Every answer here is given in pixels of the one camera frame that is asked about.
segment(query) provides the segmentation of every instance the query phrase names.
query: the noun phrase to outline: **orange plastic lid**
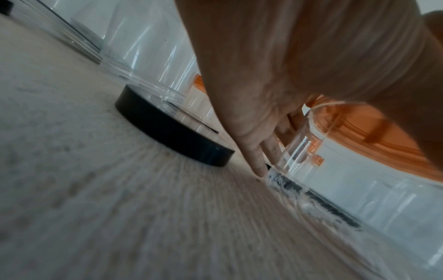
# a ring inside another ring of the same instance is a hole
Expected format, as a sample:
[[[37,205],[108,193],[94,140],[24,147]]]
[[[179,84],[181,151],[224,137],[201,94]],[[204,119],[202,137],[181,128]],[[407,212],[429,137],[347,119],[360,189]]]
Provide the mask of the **orange plastic lid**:
[[[416,142],[380,111],[366,104],[340,104],[320,97],[312,107],[315,126],[328,138],[397,170],[442,181]]]
[[[208,94],[206,92],[206,88],[204,87],[202,76],[197,75],[197,78],[195,79],[195,82],[194,82],[194,87],[196,87],[198,90],[204,92],[205,94]]]

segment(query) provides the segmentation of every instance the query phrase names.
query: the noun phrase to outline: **wooden table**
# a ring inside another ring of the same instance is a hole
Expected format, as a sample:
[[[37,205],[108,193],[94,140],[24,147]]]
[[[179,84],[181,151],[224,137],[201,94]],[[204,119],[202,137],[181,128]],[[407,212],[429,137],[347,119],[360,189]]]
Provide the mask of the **wooden table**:
[[[114,108],[124,84],[0,17],[0,278],[356,279],[237,154],[199,164]]]

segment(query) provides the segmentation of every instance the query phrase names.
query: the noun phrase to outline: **skin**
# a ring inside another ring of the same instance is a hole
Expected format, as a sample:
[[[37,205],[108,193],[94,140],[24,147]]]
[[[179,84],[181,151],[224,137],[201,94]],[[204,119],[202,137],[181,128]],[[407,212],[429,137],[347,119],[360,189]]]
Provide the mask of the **skin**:
[[[443,168],[440,24],[414,0],[176,3],[217,116],[257,175],[317,95],[375,106]]]

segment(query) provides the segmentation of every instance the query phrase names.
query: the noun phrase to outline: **black round lid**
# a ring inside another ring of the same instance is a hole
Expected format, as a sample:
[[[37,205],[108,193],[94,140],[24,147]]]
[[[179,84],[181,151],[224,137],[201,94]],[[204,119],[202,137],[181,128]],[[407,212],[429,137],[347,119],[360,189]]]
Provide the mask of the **black round lid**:
[[[0,13],[6,16],[11,14],[14,3],[8,0],[0,0]]]
[[[215,130],[145,89],[127,85],[115,106],[139,130],[199,162],[222,167],[234,154]]]

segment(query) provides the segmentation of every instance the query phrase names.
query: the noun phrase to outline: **human hand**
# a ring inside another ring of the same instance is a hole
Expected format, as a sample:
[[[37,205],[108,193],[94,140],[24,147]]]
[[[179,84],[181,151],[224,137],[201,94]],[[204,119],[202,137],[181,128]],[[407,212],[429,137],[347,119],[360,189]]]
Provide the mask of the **human hand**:
[[[398,99],[431,61],[413,0],[176,2],[215,112],[259,176],[309,96]]]

